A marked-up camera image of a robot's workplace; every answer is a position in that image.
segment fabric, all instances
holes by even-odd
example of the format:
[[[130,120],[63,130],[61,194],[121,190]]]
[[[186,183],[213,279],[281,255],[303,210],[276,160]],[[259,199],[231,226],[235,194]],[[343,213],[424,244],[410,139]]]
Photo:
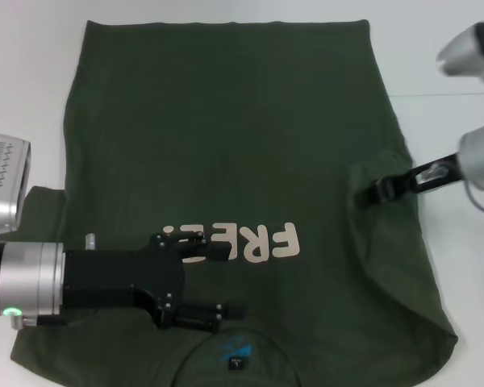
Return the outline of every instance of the fabric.
[[[203,229],[231,259],[187,263],[185,295],[249,312],[212,335],[100,310],[21,331],[22,366],[68,387],[407,387],[450,357],[415,198],[356,204],[411,167],[366,21],[89,22],[64,127],[64,196],[32,190],[14,238]]]

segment white letter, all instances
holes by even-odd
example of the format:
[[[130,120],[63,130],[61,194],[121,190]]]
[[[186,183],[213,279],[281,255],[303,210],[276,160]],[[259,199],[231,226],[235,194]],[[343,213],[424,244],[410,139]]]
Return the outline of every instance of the white letter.
[[[236,258],[238,246],[236,244],[236,223],[213,223],[213,228],[223,228],[226,230],[223,234],[212,234],[212,242],[229,242],[232,249],[229,252],[229,260]]]
[[[298,234],[296,233],[296,227],[293,223],[285,223],[285,231],[274,234],[273,241],[276,243],[287,242],[286,248],[273,249],[273,256],[276,258],[296,256],[299,254]]]
[[[202,224],[184,224],[180,228],[181,231],[193,231],[202,232],[204,234],[204,226]],[[179,242],[187,241],[188,239],[182,239]],[[205,260],[205,256],[192,256],[190,258],[185,258],[183,264],[193,264],[194,262],[201,262]]]
[[[240,234],[248,240],[248,244],[244,248],[245,259],[254,264],[259,264],[269,259],[269,239],[267,234],[267,227],[258,226],[258,236],[249,230],[247,227],[240,228]],[[254,256],[252,253],[256,248],[260,248],[260,256]]]

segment green t-shirt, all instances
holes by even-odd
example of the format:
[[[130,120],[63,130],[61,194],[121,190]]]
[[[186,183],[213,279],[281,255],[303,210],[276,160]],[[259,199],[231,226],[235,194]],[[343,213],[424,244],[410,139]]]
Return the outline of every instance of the green t-shirt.
[[[185,297],[248,317],[212,335],[100,310],[21,331],[24,367],[68,387],[401,387],[450,357],[415,199],[355,203],[411,167],[366,21],[89,22],[65,143],[65,192],[32,190],[11,238],[133,249],[201,229],[231,259],[187,263]]]

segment green indicator light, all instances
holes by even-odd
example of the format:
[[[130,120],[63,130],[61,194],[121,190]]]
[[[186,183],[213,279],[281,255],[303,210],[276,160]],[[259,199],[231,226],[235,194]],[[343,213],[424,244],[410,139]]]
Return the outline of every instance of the green indicator light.
[[[4,316],[21,316],[23,313],[18,308],[7,308],[2,312],[2,314]]]

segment white surface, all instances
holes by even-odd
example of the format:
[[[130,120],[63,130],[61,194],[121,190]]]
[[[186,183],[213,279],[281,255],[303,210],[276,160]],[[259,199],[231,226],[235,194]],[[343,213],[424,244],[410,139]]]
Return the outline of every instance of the white surface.
[[[444,78],[435,62],[444,44],[484,20],[484,0],[0,0],[0,132],[32,142],[30,186],[64,186],[61,122],[88,19],[110,24],[368,19],[386,88],[418,162],[455,152],[460,135],[484,125],[484,95],[454,95],[484,93],[484,85]],[[405,97],[413,94],[425,97]],[[420,210],[444,305],[461,339],[448,366],[424,386],[483,387],[484,215],[467,202],[461,185],[423,196]],[[9,360],[14,337],[0,318],[0,385],[54,385]]]

